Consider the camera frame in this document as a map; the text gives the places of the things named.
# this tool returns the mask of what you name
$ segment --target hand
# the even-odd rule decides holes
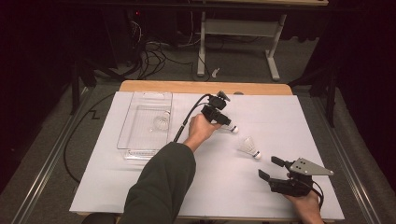
[[[184,145],[188,146],[194,152],[212,133],[219,129],[221,124],[209,123],[203,114],[198,114],[191,118],[189,137],[184,141]]]
[[[314,191],[311,190],[308,195],[303,197],[293,197],[285,194],[283,196],[291,201],[294,210],[304,224],[323,223],[320,216],[318,195]]]

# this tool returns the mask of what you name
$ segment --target green sleeve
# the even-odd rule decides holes
[[[194,175],[192,151],[169,143],[151,158],[130,188],[119,224],[173,223]]]

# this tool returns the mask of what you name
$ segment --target wooden table edge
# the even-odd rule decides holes
[[[290,86],[286,84],[196,81],[127,80],[121,83],[120,91],[162,91],[211,94],[224,91],[226,94],[293,95]]]

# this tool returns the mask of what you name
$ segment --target white metal frame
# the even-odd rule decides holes
[[[201,45],[198,53],[197,76],[203,77],[205,74],[205,35],[252,35],[272,37],[271,49],[265,50],[273,81],[279,81],[274,54],[280,35],[285,24],[286,14],[281,15],[279,21],[235,21],[235,20],[213,20],[206,19],[205,12],[201,18]]]

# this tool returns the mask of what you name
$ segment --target transparent bin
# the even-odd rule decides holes
[[[126,160],[149,160],[167,144],[171,92],[134,92],[118,149]]]

